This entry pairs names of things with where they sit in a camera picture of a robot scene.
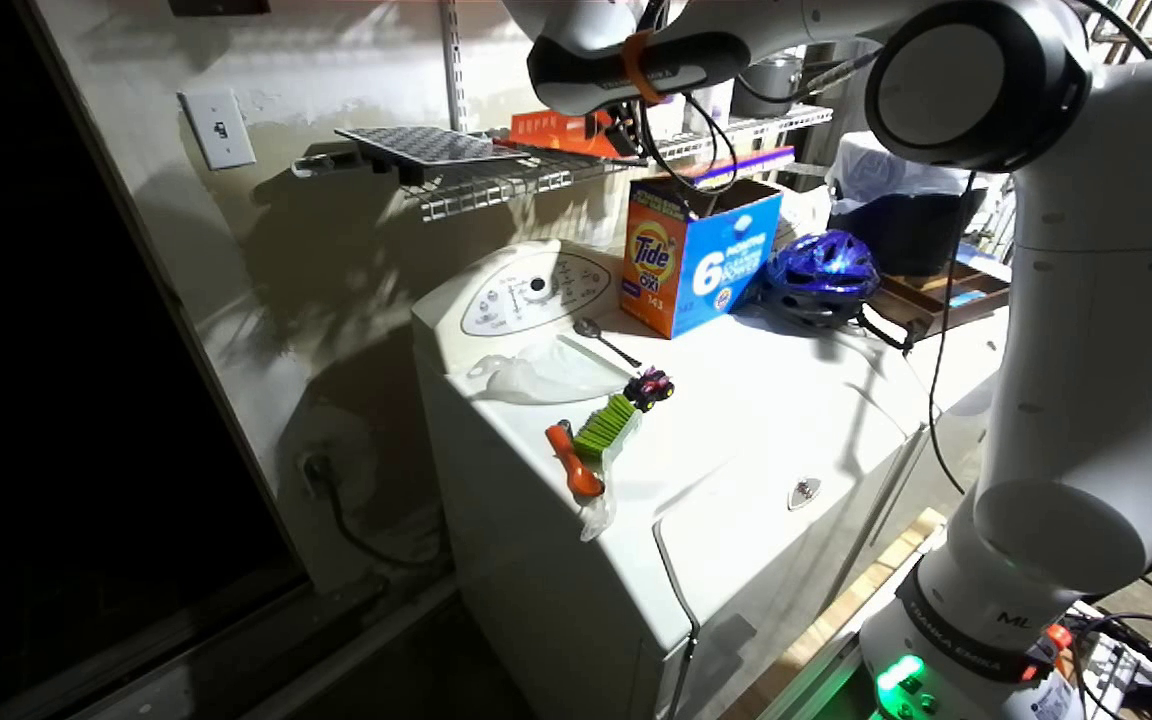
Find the blue helmet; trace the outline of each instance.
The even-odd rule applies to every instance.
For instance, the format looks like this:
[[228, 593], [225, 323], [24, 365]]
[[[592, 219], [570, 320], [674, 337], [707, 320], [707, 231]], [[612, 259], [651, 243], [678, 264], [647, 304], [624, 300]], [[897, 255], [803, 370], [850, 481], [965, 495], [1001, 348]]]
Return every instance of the blue helmet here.
[[862, 234], [831, 228], [780, 248], [770, 259], [770, 288], [792, 320], [850, 323], [879, 288], [879, 270]]

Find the cardboard box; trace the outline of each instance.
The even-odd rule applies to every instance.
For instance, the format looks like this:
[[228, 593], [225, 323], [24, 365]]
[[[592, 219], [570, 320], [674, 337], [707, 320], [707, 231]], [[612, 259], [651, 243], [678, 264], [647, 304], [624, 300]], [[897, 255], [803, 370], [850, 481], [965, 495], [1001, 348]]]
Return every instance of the cardboard box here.
[[678, 178], [630, 194], [620, 306], [656, 337], [686, 337], [736, 306], [777, 248], [780, 186], [742, 178], [720, 198]]

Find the green light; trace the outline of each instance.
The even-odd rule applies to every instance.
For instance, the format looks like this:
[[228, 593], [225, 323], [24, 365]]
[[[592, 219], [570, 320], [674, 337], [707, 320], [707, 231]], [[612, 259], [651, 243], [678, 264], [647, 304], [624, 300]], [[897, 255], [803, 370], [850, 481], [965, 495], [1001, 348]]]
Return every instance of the green light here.
[[929, 690], [929, 662], [920, 655], [901, 655], [878, 677], [879, 709], [892, 720], [929, 720], [937, 714], [937, 694]]
[[914, 677], [929, 677], [929, 662], [920, 655], [901, 655], [892, 669], [883, 669], [879, 686], [901, 686]]

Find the white wall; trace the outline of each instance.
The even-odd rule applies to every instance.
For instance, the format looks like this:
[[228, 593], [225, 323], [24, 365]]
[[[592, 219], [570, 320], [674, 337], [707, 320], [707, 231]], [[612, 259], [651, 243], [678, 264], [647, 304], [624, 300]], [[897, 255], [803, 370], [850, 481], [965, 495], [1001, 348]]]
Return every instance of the white wall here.
[[[338, 140], [331, 129], [449, 129], [437, 0], [272, 0], [268, 16], [225, 20], [180, 20], [170, 0], [24, 7], [40, 16], [318, 589], [355, 579], [370, 558], [302, 476], [305, 444], [331, 444], [355, 526], [422, 551], [430, 533], [411, 523], [433, 519], [437, 487], [410, 304], [508, 243], [517, 215], [488, 207], [422, 222], [400, 211], [397, 175], [292, 183], [289, 165]], [[497, 0], [465, 0], [461, 28], [472, 123], [504, 129], [512, 107], [527, 107], [524, 39]], [[257, 165], [213, 171], [202, 159], [178, 98], [193, 87], [237, 95]]]

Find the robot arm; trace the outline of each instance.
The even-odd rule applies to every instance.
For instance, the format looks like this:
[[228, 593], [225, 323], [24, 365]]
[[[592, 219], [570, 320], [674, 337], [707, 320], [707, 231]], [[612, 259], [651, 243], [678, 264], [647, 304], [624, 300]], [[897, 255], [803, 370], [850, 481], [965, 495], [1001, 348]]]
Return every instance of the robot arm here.
[[897, 155], [1020, 186], [987, 466], [862, 630], [867, 662], [920, 648], [942, 714], [1077, 720], [1028, 648], [1152, 567], [1152, 60], [1093, 66], [1066, 0], [687, 0], [651, 37], [542, 25], [527, 70], [578, 116], [846, 37], [883, 45], [864, 110]]
[[590, 116], [616, 98], [733, 79], [797, 45], [872, 37], [867, 123], [910, 159], [1009, 171], [1043, 153], [1090, 93], [1085, 32], [1066, 0], [687, 0], [662, 32], [624, 3], [538, 7], [508, 0], [538, 37], [538, 95]]
[[707, 87], [792, 45], [831, 45], [883, 32], [937, 0], [687, 0], [662, 32], [638, 37], [630, 3], [571, 0], [552, 11], [508, 0], [538, 37], [527, 70], [538, 95], [570, 116]]

